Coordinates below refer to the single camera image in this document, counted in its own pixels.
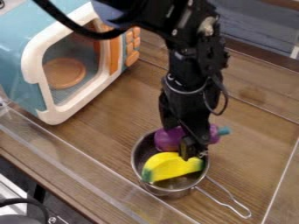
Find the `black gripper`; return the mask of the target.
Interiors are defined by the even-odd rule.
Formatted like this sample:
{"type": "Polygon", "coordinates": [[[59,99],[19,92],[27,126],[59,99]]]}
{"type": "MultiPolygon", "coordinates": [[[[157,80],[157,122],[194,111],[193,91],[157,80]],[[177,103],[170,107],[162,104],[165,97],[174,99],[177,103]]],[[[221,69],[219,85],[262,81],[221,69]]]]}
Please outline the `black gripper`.
{"type": "Polygon", "coordinates": [[[203,89],[183,92],[163,82],[163,92],[159,96],[159,113],[162,125],[166,130],[182,126],[190,135],[182,137],[179,143],[179,156],[185,161],[190,158],[203,158],[209,155],[209,148],[202,144],[210,142],[211,110],[219,103],[221,90],[211,83],[203,89]]]}

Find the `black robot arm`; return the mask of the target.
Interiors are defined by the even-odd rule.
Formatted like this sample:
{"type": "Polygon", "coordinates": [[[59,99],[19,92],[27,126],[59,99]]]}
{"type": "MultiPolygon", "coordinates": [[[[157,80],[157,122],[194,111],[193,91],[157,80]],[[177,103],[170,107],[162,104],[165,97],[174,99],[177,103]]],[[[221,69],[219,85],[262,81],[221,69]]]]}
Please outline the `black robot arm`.
{"type": "Polygon", "coordinates": [[[181,127],[179,155],[190,159],[211,144],[210,116],[225,110],[229,90],[222,70],[230,53],[221,36],[221,14],[210,0],[91,0],[94,11],[113,30],[97,32],[78,24],[51,0],[33,0],[78,34],[114,39],[141,27],[159,35],[169,49],[169,72],[162,79],[159,110],[163,128],[181,127]]]}

